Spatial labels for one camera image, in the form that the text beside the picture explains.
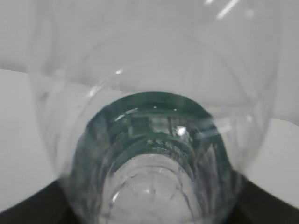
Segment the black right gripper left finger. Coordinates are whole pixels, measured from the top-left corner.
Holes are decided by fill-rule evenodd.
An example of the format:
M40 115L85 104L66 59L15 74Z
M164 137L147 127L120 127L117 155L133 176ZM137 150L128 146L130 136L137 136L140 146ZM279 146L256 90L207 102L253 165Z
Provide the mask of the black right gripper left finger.
M0 213L2 224L73 224L75 214L57 181Z

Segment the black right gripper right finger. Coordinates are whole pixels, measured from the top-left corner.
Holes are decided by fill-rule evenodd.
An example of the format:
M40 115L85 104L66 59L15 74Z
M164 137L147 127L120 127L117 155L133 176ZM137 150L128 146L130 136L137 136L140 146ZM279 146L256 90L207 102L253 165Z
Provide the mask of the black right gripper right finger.
M244 187L230 216L230 224L297 224L299 209L283 202L242 176Z

